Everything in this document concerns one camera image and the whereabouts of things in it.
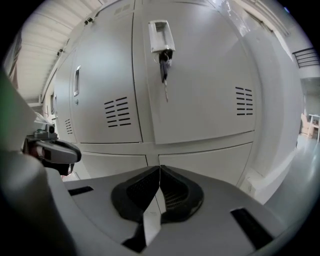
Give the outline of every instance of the door handle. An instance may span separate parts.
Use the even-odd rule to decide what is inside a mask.
[[[152,53],[159,53],[164,50],[176,50],[168,21],[149,21],[148,28]]]
[[[75,74],[74,74],[74,86],[73,86],[73,96],[76,97],[79,94],[79,74],[80,74],[81,66],[78,66],[76,68]]]

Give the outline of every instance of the locker door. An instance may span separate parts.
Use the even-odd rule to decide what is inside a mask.
[[[70,74],[74,57],[75,51],[70,53],[60,68],[56,71],[54,81],[54,100],[56,103],[55,117],[57,121],[59,139],[71,143],[76,143],[69,103]]]
[[[78,45],[71,109],[80,143],[142,141],[132,69],[132,21],[132,13],[111,20]]]
[[[185,169],[236,185],[243,173],[252,143],[197,153],[162,154],[160,165]]]
[[[132,12],[134,5],[135,0],[119,0],[96,11],[91,17],[94,21],[84,27],[81,41],[89,39],[92,33],[103,28],[110,20]]]
[[[167,91],[158,56],[151,53],[148,22],[168,21],[175,51]],[[146,5],[143,44],[155,142],[217,138],[255,128],[251,69],[237,35],[223,16],[190,3]]]

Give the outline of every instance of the floor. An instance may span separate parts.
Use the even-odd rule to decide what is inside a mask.
[[[289,227],[305,218],[319,193],[320,142],[299,135],[290,171],[265,206]]]

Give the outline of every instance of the black vent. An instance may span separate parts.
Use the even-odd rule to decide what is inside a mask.
[[[131,125],[127,97],[104,103],[108,127]]]
[[[245,208],[236,209],[230,213],[257,250],[266,246],[273,240],[272,236]]]
[[[73,134],[73,130],[72,130],[70,119],[65,120],[64,123],[65,123],[66,133],[67,134]]]
[[[161,172],[161,190],[167,210],[180,205],[188,196],[188,187],[166,172]]]
[[[89,191],[94,190],[92,187],[90,186],[83,186],[83,187],[79,187],[79,188],[75,188],[75,189],[69,189],[68,192],[70,194],[70,196],[76,196],[76,195],[80,195]]]
[[[129,186],[126,190],[126,194],[136,206],[145,211],[154,198],[158,188],[159,172],[154,171]]]
[[[251,89],[236,87],[236,114],[237,116],[250,116],[254,112],[253,92]]]

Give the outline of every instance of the metal cabinet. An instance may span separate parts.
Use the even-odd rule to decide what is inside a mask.
[[[132,65],[133,14],[82,40],[71,72],[71,113],[79,143],[141,142]]]
[[[55,117],[59,139],[72,143],[76,142],[76,137],[70,115],[69,85],[74,57],[75,51],[69,54],[56,71],[54,80]]]
[[[91,178],[100,178],[147,167],[145,155],[82,152],[81,158]]]
[[[243,173],[252,143],[197,153],[159,155],[160,165],[185,169],[236,185]]]
[[[91,18],[93,22],[89,22],[85,27],[81,36],[81,41],[91,40],[92,34],[101,28],[104,28],[110,20],[126,15],[134,10],[135,0],[119,0],[110,5],[102,7],[95,11]]]
[[[190,3],[142,10],[151,115],[157,144],[180,143],[255,129],[255,92],[242,43],[216,10]],[[168,22],[175,45],[167,72],[168,102],[148,23]]]
[[[77,44],[84,31],[84,23],[80,22],[70,33],[69,39],[63,49],[62,55],[60,57],[60,63],[63,63],[69,54],[77,47]]]

